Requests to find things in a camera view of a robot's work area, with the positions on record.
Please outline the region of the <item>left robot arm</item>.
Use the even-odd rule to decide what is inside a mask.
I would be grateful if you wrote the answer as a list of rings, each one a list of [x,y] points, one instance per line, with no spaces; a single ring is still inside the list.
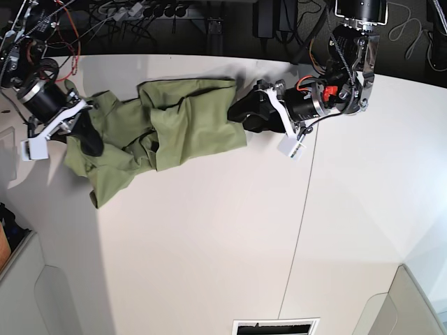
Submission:
[[[272,131],[301,140],[325,119],[366,110],[374,83],[380,36],[388,21],[386,1],[329,1],[306,39],[328,26],[328,59],[319,76],[306,75],[293,88],[283,80],[259,80],[228,110],[228,119],[253,133]]]

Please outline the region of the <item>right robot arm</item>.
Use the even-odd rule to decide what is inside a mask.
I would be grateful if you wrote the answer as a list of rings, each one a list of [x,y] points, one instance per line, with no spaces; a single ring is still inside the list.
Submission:
[[[21,103],[29,112],[22,121],[27,137],[22,141],[22,158],[48,158],[50,140],[75,137],[81,150],[100,156],[104,144],[89,116],[92,104],[74,89],[59,87],[61,66],[46,57],[48,41],[57,32],[60,15],[69,14],[70,1],[23,1],[13,21],[1,31],[1,95],[12,89],[15,107]]]

